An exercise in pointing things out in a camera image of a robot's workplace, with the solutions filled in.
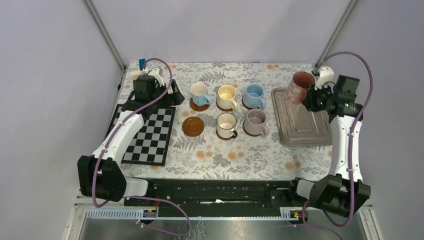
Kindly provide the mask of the light blue faceted mug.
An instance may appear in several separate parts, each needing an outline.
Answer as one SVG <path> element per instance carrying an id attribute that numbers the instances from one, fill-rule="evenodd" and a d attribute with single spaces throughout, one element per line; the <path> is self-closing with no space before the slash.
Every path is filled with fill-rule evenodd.
<path id="1" fill-rule="evenodd" d="M 208 87 L 202 82 L 194 83 L 190 87 L 191 98 L 194 103 L 201 107 L 204 105 L 210 105 L 212 98 L 208 95 Z"/>

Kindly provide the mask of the pink patterned mug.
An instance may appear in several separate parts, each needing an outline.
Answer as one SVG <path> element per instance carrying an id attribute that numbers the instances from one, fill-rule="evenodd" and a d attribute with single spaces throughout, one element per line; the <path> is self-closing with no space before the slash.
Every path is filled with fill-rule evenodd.
<path id="1" fill-rule="evenodd" d="M 308 72 L 296 72 L 286 89 L 285 99 L 293 105 L 299 105 L 306 98 L 308 87 L 315 84 L 314 77 Z"/>

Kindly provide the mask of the metal tray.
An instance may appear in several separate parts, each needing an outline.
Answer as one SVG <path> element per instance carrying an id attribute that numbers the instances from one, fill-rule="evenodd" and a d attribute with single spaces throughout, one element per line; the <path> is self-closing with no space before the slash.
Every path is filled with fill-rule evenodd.
<path id="1" fill-rule="evenodd" d="M 332 145 L 327 112 L 310 112 L 302 104 L 293 105 L 285 96 L 285 87 L 271 91 L 280 142 L 289 148 Z"/>

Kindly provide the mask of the cream yellow mug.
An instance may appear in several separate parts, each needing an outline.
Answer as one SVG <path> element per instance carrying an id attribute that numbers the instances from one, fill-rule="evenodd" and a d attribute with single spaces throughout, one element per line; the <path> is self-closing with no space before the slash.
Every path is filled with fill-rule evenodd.
<path id="1" fill-rule="evenodd" d="M 237 92 L 232 85 L 226 84 L 221 86 L 217 93 L 217 107 L 224 112 L 237 111 L 239 105 L 236 97 Z"/>

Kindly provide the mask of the white mug black rim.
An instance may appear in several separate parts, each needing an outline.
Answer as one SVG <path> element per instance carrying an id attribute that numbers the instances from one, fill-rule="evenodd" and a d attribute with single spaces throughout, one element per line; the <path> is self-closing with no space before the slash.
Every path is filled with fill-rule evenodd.
<path id="1" fill-rule="evenodd" d="M 216 130 L 223 138 L 233 137 L 236 139 L 238 137 L 236 126 L 237 119 L 232 113 L 225 112 L 217 117 Z"/>

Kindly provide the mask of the dark walnut coaster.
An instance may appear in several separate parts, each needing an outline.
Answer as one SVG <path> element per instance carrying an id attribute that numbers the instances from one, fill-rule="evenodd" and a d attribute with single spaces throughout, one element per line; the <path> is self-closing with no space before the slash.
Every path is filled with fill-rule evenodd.
<path id="1" fill-rule="evenodd" d="M 220 136 L 220 135 L 219 135 L 218 131 L 215 131 L 215 133 L 216 133 L 217 137 L 218 137 L 220 140 L 223 140 L 223 141 L 229 141 L 229 140 L 231 140 L 231 139 L 234 139 L 232 136 L 231 136 L 231 137 L 222 137 L 222 136 Z"/>

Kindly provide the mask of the lilac mug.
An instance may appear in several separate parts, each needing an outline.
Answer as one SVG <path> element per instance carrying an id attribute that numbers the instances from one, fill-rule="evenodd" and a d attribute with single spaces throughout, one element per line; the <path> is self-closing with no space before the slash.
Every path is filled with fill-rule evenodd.
<path id="1" fill-rule="evenodd" d="M 251 109 L 247 112 L 244 126 L 246 130 L 254 135 L 261 133 L 262 137 L 267 137 L 270 130 L 267 126 L 267 115 L 262 109 Z"/>

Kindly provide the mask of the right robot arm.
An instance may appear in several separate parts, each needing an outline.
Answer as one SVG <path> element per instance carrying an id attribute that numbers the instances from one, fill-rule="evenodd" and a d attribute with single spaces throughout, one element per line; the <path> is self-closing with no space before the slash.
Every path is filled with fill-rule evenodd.
<path id="1" fill-rule="evenodd" d="M 353 215 L 371 195 L 359 167 L 359 133 L 363 106 L 356 103 L 359 79 L 340 75 L 333 87 L 329 77 L 318 77 L 307 88 L 302 104 L 309 112 L 325 111 L 332 133 L 332 158 L 328 174 L 318 181 L 296 177 L 290 182 L 287 201 L 341 217 Z"/>

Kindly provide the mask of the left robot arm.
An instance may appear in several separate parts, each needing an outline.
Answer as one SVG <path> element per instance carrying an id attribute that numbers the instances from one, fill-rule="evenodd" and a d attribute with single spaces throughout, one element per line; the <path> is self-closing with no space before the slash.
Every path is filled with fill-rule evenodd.
<path id="1" fill-rule="evenodd" d="M 83 155 L 77 162 L 81 194 L 91 197 L 97 208 L 103 206 L 99 199 L 108 203 L 136 197 L 144 206 L 155 200 L 155 192 L 148 187 L 148 181 L 125 177 L 120 164 L 133 137 L 150 116 L 158 109 L 181 104 L 184 100 L 173 79 L 165 84 L 159 77 L 149 73 L 134 81 L 134 90 L 103 143 L 91 155 Z"/>

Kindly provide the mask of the blue grey block toy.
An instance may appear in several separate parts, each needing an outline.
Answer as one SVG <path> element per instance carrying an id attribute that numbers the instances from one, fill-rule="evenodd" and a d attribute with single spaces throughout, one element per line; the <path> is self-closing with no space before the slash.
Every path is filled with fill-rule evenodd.
<path id="1" fill-rule="evenodd" d="M 130 72 L 131 80 L 136 80 L 139 76 L 147 75 L 148 72 L 145 70 L 146 59 L 139 59 L 139 68 Z"/>

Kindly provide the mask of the black white chessboard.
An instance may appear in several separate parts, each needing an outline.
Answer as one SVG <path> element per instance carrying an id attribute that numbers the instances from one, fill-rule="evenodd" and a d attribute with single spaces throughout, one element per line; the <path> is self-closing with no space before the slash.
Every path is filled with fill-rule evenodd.
<path id="1" fill-rule="evenodd" d="M 173 106 L 156 109 L 129 142 L 121 163 L 164 166 L 175 113 Z"/>

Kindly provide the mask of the floral tablecloth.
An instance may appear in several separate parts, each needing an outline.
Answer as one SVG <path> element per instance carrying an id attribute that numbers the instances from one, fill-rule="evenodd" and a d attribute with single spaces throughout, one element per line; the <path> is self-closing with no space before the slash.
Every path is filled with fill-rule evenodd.
<path id="1" fill-rule="evenodd" d="M 120 165 L 125 176 L 172 179 L 292 180 L 296 177 L 317 181 L 326 176 L 332 157 L 329 146 L 286 147 L 281 144 L 271 91 L 286 87 L 296 72 L 310 72 L 309 63 L 168 63 L 151 61 L 148 67 L 161 67 L 163 79 L 175 79 L 185 100 L 176 108 L 171 139 L 164 166 Z M 251 137 L 242 124 L 247 109 L 240 106 L 235 113 L 238 137 L 221 140 L 216 135 L 216 121 L 221 111 L 213 102 L 201 112 L 190 108 L 190 88 L 202 82 L 215 99 L 223 85 L 236 89 L 241 102 L 245 88 L 259 84 L 265 90 L 267 137 Z M 190 137 L 183 133 L 183 121 L 198 117 L 204 122 L 203 132 Z"/>

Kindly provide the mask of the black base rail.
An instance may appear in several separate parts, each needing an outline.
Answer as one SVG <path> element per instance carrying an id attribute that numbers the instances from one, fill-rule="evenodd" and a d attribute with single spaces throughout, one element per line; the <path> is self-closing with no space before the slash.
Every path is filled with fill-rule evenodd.
<path id="1" fill-rule="evenodd" d="M 289 180 L 213 180 L 149 178 L 147 200 L 130 198 L 126 207 L 158 208 L 159 217 L 180 217 L 182 208 L 189 217 L 279 217 L 281 207 L 302 207 L 306 198 L 298 196 Z"/>

